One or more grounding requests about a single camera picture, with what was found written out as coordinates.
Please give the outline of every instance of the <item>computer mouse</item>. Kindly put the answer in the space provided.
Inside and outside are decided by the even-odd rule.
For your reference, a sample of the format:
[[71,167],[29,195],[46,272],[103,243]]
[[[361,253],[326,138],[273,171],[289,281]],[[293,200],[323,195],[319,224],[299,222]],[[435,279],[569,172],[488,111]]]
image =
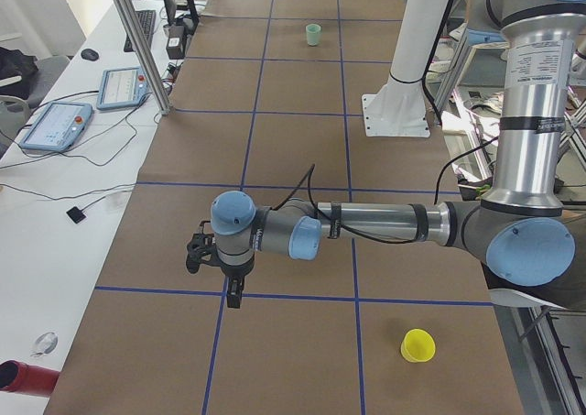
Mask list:
[[84,58],[85,60],[98,60],[98,58],[100,58],[100,55],[95,50],[83,49],[81,51],[81,57]]

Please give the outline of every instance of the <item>white table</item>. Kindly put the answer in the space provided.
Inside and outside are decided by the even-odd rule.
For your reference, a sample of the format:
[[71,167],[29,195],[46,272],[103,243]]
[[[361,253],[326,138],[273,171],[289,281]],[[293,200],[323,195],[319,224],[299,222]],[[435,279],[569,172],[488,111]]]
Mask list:
[[[162,2],[136,2],[136,8],[156,9]],[[162,73],[169,63],[167,39],[157,16],[151,51]],[[79,53],[63,72],[46,100],[86,90],[97,90],[103,70],[138,65],[134,52],[124,53],[125,31],[115,8],[88,37],[81,49],[95,49],[100,59],[83,60]],[[78,102],[95,104],[96,95]],[[129,110],[94,112],[80,141],[118,122]],[[136,138],[109,165],[97,168],[82,158],[52,157],[38,163],[0,169],[0,182],[53,197],[76,195],[118,184],[134,183],[157,130],[158,113],[151,97],[129,120]],[[122,123],[74,152],[104,162],[133,134]],[[16,146],[0,160],[0,167],[26,161]],[[79,224],[66,215],[72,206],[83,207],[102,194],[77,200],[42,201],[38,196],[3,188],[0,191],[0,361],[15,359],[31,365],[61,370],[73,337],[100,274],[129,193],[116,205],[103,200]],[[31,357],[34,341],[43,333],[59,337],[55,351]],[[39,415],[48,399],[0,392],[0,413]]]

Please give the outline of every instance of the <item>blue and white device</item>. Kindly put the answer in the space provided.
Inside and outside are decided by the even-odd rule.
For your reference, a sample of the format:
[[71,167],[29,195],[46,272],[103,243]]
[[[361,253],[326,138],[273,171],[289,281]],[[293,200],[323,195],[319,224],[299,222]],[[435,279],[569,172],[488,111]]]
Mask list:
[[92,114],[90,104],[51,102],[19,145],[23,149],[63,152],[75,143]]
[[98,92],[98,110],[117,110],[139,106],[148,92],[148,83],[140,67],[106,70]]

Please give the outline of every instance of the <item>keyboard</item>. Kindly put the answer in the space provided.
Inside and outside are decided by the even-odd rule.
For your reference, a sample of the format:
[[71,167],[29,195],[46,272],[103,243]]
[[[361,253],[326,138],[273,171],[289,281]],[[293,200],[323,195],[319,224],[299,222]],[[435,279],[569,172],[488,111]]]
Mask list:
[[[153,42],[153,32],[155,31],[155,21],[157,21],[157,11],[156,10],[137,10],[136,17],[138,18],[138,22],[140,23],[140,27],[143,29],[143,34],[145,35],[146,42],[150,47],[150,44]],[[132,48],[132,42],[130,42],[130,38],[126,35],[126,42],[124,51],[134,51]]]

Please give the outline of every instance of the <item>red cup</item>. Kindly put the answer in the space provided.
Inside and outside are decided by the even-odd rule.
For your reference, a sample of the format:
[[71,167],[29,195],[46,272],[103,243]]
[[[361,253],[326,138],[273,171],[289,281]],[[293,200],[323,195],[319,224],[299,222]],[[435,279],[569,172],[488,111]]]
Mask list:
[[0,390],[4,392],[49,397],[58,378],[58,371],[16,360],[8,360],[0,365]]

